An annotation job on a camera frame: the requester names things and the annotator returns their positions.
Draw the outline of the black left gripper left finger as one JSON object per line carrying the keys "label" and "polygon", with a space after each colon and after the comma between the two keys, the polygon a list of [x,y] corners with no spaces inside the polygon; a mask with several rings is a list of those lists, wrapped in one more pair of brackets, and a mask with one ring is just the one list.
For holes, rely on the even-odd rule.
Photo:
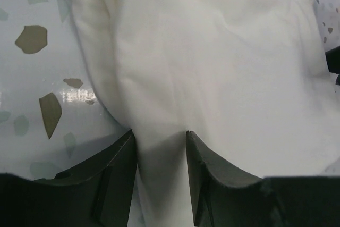
{"label": "black left gripper left finger", "polygon": [[132,131],[53,179],[1,174],[1,226],[127,226],[137,170]]}

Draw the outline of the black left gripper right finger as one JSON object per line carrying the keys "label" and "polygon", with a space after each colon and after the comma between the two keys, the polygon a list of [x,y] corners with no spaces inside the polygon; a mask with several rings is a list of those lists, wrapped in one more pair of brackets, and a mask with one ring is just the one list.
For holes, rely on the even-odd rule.
{"label": "black left gripper right finger", "polygon": [[261,179],[231,164],[192,131],[186,154],[195,226],[339,226],[339,177]]}

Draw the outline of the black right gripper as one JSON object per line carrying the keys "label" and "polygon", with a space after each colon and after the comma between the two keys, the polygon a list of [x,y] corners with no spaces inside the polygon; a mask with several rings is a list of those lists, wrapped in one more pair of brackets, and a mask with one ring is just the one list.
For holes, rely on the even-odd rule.
{"label": "black right gripper", "polygon": [[330,73],[337,74],[336,85],[340,85],[340,46],[325,53]]}

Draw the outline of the white floral print t-shirt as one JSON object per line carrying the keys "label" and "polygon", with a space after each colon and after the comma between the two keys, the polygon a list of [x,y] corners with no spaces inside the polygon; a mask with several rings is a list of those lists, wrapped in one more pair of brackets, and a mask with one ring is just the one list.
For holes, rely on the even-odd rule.
{"label": "white floral print t-shirt", "polygon": [[71,0],[97,97],[138,145],[146,226],[193,226],[185,134],[258,177],[339,158],[313,0]]}

